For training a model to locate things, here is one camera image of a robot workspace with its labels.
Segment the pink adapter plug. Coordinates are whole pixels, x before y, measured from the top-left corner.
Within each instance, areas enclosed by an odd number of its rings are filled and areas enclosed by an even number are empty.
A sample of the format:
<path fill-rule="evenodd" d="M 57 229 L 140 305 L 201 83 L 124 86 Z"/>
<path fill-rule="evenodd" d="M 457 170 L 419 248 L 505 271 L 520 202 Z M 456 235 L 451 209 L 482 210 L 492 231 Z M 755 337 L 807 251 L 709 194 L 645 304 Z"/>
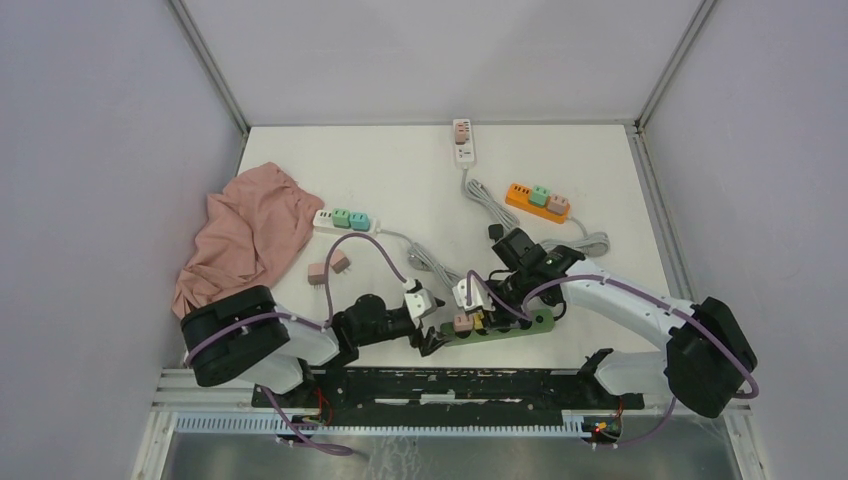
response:
<path fill-rule="evenodd" d="M 466 334 L 474 330 L 474 321 L 466 314 L 458 314 L 452 322 L 456 334 Z"/>
<path fill-rule="evenodd" d="M 329 267 L 324 263 L 311 263 L 307 266 L 307 283 L 313 287 L 322 287 L 328 283 Z"/>
<path fill-rule="evenodd" d="M 351 267 L 351 260 L 346 255 L 346 253 L 341 249 L 336 249 L 330 256 L 330 269 L 336 273 L 340 274 Z"/>

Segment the green power strip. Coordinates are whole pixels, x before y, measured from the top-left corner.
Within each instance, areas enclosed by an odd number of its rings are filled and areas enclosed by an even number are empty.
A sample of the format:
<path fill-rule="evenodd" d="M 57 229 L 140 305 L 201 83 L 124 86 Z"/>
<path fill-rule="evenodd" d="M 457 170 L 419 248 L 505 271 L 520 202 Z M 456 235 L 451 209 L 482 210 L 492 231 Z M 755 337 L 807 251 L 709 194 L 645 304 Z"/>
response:
<path fill-rule="evenodd" d="M 530 324 L 527 326 L 519 325 L 517 328 L 507 328 L 506 330 L 473 330 L 466 334 L 456 334 L 453 331 L 452 321 L 442 324 L 439 327 L 439 332 L 448 337 L 447 346 L 455 347 L 544 334 L 551 332 L 555 328 L 557 319 L 550 309 L 534 310 L 533 314 L 535 319 Z"/>

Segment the yellow adapter plug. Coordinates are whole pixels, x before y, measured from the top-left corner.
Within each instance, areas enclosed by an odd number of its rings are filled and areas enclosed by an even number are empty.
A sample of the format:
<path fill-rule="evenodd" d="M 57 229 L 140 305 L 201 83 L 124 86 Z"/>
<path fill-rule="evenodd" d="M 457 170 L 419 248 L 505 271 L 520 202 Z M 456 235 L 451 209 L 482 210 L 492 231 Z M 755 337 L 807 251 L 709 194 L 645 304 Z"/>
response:
<path fill-rule="evenodd" d="M 482 331 L 485 329 L 485 314 L 483 312 L 475 312 L 473 314 L 470 314 L 469 319 L 472 321 L 472 326 L 475 331 Z"/>

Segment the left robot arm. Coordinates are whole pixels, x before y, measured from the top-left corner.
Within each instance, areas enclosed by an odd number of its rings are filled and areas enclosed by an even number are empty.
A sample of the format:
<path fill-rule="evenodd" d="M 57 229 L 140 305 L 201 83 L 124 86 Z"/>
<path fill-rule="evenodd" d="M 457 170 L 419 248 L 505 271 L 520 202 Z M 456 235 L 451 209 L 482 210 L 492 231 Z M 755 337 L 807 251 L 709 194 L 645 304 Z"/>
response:
<path fill-rule="evenodd" d="M 434 329 L 425 330 L 422 320 L 444 305 L 416 285 L 397 308 L 366 294 L 320 326 L 274 303 L 268 287 L 251 287 L 181 320 L 185 364 L 201 387 L 252 382 L 299 407 L 315 391 L 310 368 L 346 366 L 364 346 L 406 338 L 421 355 L 431 354 L 444 341 Z"/>

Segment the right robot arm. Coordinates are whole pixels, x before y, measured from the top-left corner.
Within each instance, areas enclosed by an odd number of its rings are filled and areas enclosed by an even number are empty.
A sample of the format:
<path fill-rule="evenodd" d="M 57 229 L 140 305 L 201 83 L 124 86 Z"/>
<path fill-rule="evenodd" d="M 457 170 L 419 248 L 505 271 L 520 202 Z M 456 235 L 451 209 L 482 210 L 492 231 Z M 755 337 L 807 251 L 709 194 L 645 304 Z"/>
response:
<path fill-rule="evenodd" d="M 458 306 L 480 313 L 487 330 L 529 329 L 530 305 L 579 307 L 616 323 L 649 344 L 647 352 L 601 349 L 582 366 L 580 400 L 602 408 L 616 396 L 669 395 L 696 414 L 718 417 L 734 399 L 759 396 L 756 355 L 724 302 L 700 303 L 652 292 L 565 245 L 546 249 L 516 228 L 496 241 L 507 268 L 499 281 L 469 272 L 454 289 Z"/>

